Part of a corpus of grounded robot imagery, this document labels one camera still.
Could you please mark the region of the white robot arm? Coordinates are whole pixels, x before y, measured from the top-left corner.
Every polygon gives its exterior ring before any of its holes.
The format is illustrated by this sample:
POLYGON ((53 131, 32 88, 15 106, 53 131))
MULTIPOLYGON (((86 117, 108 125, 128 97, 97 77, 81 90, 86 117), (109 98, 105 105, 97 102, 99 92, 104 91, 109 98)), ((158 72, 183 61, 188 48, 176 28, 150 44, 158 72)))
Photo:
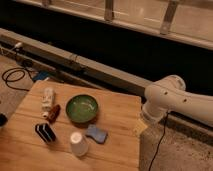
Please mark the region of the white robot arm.
POLYGON ((187 92, 184 80, 178 75, 152 82, 145 88, 144 95, 146 102, 133 128, 137 137, 171 111, 213 127, 213 96, 187 92))

